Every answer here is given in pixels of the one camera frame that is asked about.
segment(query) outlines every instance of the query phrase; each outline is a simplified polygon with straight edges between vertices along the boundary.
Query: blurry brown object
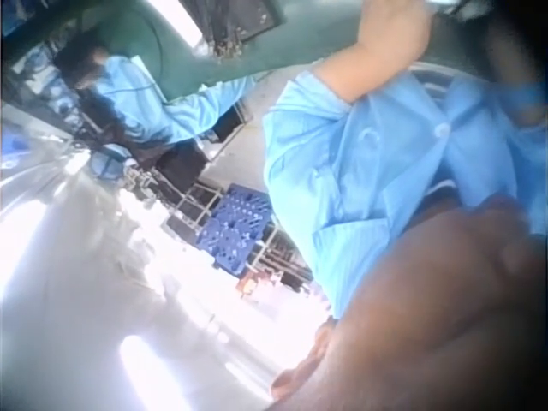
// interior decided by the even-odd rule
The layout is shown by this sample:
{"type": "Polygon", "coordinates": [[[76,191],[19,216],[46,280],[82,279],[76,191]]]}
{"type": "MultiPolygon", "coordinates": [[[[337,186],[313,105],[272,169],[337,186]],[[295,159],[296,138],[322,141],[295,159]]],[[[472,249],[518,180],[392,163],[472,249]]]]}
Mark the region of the blurry brown object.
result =
{"type": "Polygon", "coordinates": [[[241,298],[251,295],[261,281],[270,281],[271,275],[264,271],[246,270],[244,277],[236,285],[236,290],[241,293],[241,298]]]}
{"type": "Polygon", "coordinates": [[[292,370],[284,370],[271,385],[274,401],[280,401],[297,391],[316,371],[329,348],[337,321],[329,317],[316,331],[315,342],[308,356],[292,370]]]}

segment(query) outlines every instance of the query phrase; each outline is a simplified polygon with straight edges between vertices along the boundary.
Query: floor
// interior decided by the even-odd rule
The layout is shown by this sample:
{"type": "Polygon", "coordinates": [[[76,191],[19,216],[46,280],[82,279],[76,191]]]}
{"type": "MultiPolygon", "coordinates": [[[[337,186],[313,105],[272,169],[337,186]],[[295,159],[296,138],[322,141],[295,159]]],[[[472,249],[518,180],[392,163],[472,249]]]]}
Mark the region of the floor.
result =
{"type": "Polygon", "coordinates": [[[44,217],[3,290],[2,410],[158,409],[145,408],[122,364],[121,343],[135,334],[170,369],[188,409],[265,407],[275,372],[259,355],[229,330],[219,342],[219,327],[199,328],[138,281],[150,256],[128,247],[136,223],[116,196],[79,174],[36,201],[44,217]],[[254,381],[242,382],[241,370],[254,381]]]}

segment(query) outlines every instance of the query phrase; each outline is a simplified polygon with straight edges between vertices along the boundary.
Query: person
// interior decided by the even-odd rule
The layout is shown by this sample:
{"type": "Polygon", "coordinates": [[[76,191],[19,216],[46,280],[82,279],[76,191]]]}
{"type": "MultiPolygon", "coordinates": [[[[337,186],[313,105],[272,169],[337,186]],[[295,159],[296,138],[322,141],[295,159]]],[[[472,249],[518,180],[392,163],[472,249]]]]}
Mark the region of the person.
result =
{"type": "Polygon", "coordinates": [[[339,319],[271,409],[526,409],[543,382],[542,71],[502,22],[503,83],[408,70],[431,24],[423,0],[365,1],[356,43],[265,117],[274,212],[339,319]]]}
{"type": "Polygon", "coordinates": [[[90,30],[54,59],[68,86],[105,101],[126,135],[143,146],[173,145],[209,131],[255,85],[252,76],[219,82],[171,103],[154,80],[124,56],[112,56],[90,30]]]}

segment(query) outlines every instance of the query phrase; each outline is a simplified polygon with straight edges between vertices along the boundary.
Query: forearm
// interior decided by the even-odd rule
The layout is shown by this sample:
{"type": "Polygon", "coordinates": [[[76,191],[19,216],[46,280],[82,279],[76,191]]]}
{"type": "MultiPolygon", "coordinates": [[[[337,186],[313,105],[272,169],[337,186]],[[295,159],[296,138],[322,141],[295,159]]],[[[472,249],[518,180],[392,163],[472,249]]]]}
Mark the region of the forearm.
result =
{"type": "Polygon", "coordinates": [[[352,104],[402,70],[395,64],[391,66],[356,43],[325,59],[313,68],[313,73],[339,98],[352,104]]]}
{"type": "Polygon", "coordinates": [[[356,43],[313,72],[352,104],[407,69],[425,51],[432,13],[424,0],[365,0],[356,43]]]}
{"type": "Polygon", "coordinates": [[[545,73],[523,39],[505,22],[495,21],[487,48],[508,115],[522,127],[545,121],[545,73]]]}

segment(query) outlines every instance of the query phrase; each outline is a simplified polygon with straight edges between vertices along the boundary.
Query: plastic crate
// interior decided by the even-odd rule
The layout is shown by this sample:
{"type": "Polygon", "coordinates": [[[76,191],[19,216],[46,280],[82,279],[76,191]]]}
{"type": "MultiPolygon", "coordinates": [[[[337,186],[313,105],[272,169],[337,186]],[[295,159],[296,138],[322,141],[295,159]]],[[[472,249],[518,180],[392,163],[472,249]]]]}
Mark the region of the plastic crate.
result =
{"type": "Polygon", "coordinates": [[[213,256],[216,265],[239,277],[271,214],[267,194],[232,184],[205,223],[196,246],[213,256]]]}

